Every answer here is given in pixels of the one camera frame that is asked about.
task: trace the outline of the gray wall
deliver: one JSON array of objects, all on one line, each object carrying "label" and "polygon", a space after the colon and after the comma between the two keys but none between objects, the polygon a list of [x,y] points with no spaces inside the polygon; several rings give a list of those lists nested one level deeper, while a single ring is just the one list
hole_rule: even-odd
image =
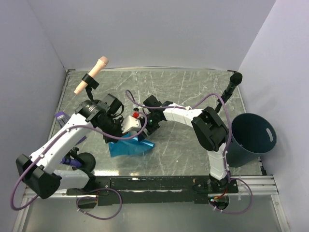
[{"label": "gray wall", "polygon": [[308,231],[308,12],[307,0],[277,0],[239,69],[247,110],[277,132],[276,148],[262,160],[295,232]]},{"label": "gray wall", "polygon": [[275,0],[28,0],[66,69],[238,70]]},{"label": "gray wall", "polygon": [[17,215],[9,206],[18,178],[15,159],[46,141],[65,70],[28,3],[0,2],[0,230],[8,232]]}]

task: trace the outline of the scratched metal surface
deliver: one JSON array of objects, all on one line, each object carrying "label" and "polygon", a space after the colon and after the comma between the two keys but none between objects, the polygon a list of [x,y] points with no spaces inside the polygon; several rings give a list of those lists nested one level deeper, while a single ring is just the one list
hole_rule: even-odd
[{"label": "scratched metal surface", "polygon": [[[73,91],[86,72],[72,71],[65,90],[60,111],[71,115],[78,105],[87,100],[85,92],[75,95]],[[136,100],[143,102],[154,94],[160,101],[172,101],[188,106],[196,104],[205,95],[222,93],[230,72],[194,70],[123,70],[102,71],[96,80],[99,87],[93,91],[95,99],[103,99],[107,93],[115,95],[125,105],[124,116],[132,114],[133,104],[125,96],[130,89]],[[210,97],[200,108],[215,107],[217,99]],[[227,104],[231,120],[244,112],[237,91]],[[220,113],[226,122],[224,112]],[[207,151],[198,143],[191,127],[175,122],[162,122],[161,128],[147,139],[155,143],[152,151],[134,156],[110,157],[108,145],[102,136],[91,132],[79,144],[80,152],[92,153],[97,165],[95,175],[207,175],[210,165]],[[59,130],[56,125],[54,133]],[[59,169],[70,167],[60,165]],[[240,168],[231,168],[232,175],[261,175],[260,162],[254,160]]]}]

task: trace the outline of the black cylinder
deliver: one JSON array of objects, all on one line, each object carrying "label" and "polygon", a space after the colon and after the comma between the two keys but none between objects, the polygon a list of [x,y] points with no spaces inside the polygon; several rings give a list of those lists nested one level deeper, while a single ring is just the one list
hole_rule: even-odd
[{"label": "black cylinder", "polygon": [[232,122],[232,140],[226,160],[230,167],[240,167],[274,148],[277,136],[272,125],[259,115],[245,113]]}]

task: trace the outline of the red object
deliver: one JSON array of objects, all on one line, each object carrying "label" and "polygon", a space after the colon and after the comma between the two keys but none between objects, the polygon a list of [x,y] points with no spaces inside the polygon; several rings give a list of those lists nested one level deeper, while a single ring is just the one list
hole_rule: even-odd
[{"label": "red object", "polygon": [[138,112],[133,113],[133,117],[138,118],[139,116],[140,116],[140,114]]}]

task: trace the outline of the blue plastic bag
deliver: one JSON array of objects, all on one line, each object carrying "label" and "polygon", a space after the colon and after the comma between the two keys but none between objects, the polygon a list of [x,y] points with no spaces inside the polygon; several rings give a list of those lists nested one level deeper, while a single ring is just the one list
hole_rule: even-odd
[{"label": "blue plastic bag", "polygon": [[121,156],[121,155],[137,155],[142,154],[145,151],[153,149],[154,143],[147,140],[138,141],[137,137],[130,140],[119,140],[117,143],[108,143],[111,157]]}]

